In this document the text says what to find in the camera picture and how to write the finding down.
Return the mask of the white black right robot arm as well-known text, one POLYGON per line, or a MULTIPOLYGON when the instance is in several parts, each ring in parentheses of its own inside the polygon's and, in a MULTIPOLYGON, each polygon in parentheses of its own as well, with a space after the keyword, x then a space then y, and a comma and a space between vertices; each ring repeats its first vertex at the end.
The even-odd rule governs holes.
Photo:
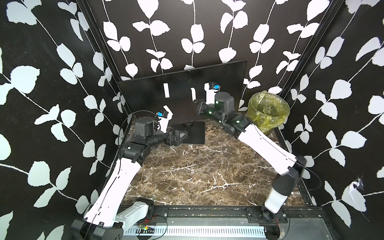
POLYGON ((205 100, 194 100, 196 114, 217 121, 224 131, 252 148, 277 172, 272 189, 262 206, 261 214, 273 218, 297 186, 306 159, 296 157, 267 137, 250 118, 235 111, 235 100, 226 92, 206 94, 205 100))

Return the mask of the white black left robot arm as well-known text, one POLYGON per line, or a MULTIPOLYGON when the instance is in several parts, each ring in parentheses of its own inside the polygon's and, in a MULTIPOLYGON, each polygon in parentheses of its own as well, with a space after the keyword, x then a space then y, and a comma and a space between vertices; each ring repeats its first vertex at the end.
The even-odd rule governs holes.
POLYGON ((121 213, 118 210, 151 150, 160 144, 179 146, 188 137, 187 131, 169 128, 168 121, 161 113, 155 118, 137 119, 132 139, 120 147, 112 175, 101 195, 83 219, 72 223, 71 232, 76 240, 121 240, 137 222, 154 216, 153 201, 145 199, 134 202, 121 213))

